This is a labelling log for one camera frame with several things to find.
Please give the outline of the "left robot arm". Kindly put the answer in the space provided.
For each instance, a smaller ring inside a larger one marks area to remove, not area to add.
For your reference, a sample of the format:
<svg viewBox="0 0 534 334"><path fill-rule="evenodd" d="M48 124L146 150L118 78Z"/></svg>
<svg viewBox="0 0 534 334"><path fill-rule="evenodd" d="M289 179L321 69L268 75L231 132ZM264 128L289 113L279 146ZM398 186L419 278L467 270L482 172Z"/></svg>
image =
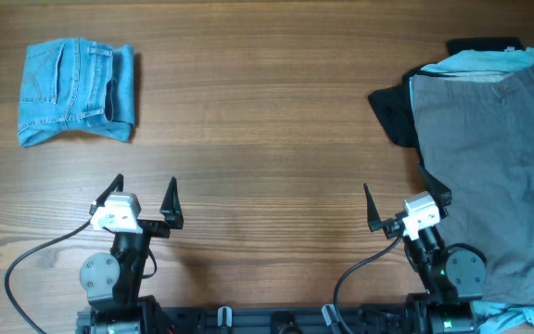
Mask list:
<svg viewBox="0 0 534 334"><path fill-rule="evenodd" d="M175 333L177 328L153 296L141 297L146 261L153 258L152 238L168 238L184 225L177 180L168 185L159 212L161 220L141 219L141 206L134 193L123 190L118 174L90 208L90 225L107 230L114 239L110 251L85 260L80 283L90 305L78 313L77 334Z"/></svg>

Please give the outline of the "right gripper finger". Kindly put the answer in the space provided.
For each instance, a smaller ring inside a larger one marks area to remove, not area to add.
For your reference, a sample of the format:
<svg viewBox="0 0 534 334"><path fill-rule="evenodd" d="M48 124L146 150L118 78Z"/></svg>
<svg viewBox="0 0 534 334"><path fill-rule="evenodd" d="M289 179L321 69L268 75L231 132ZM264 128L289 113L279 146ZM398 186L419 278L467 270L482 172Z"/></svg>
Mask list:
<svg viewBox="0 0 534 334"><path fill-rule="evenodd" d="M436 202L440 209L445 209L451 205L452 201L452 192L440 182L435 176L433 176L424 166L424 164L419 161L417 165L418 171L421 174L426 191L431 195L433 200Z"/></svg>
<svg viewBox="0 0 534 334"><path fill-rule="evenodd" d="M363 184L363 188L367 201L367 223L370 231L375 232L381 228L382 221L375 206L373 196L369 190L369 186L367 184Z"/></svg>

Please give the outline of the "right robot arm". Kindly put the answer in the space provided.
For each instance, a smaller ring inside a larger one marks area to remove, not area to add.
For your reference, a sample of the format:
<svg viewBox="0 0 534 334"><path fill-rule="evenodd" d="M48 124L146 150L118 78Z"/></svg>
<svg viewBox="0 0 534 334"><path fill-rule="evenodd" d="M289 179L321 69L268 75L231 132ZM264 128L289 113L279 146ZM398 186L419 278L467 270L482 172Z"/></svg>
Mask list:
<svg viewBox="0 0 534 334"><path fill-rule="evenodd" d="M367 221L371 231L404 245L408 263L419 276L424 293L410 293L400 304L365 304L361 333L477 333L471 302L483 297L487 258L466 243L447 245L438 224L448 217L452 192L422 164L426 190L403 202L403 210L382 219L370 190Z"/></svg>

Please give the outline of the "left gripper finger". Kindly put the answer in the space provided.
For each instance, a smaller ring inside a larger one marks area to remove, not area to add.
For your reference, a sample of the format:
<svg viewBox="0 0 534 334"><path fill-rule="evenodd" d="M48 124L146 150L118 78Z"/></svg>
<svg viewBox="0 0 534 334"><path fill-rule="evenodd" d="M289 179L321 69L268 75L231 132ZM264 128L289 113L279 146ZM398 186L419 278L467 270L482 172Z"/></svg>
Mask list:
<svg viewBox="0 0 534 334"><path fill-rule="evenodd" d="M169 228L182 229L184 216L178 198L177 179L172 177L166 190L159 212L164 217L164 222Z"/></svg>
<svg viewBox="0 0 534 334"><path fill-rule="evenodd" d="M110 185L92 202L90 206L90 214L94 214L95 211L105 206L105 201L112 192L122 192L124 186L124 176L118 173Z"/></svg>

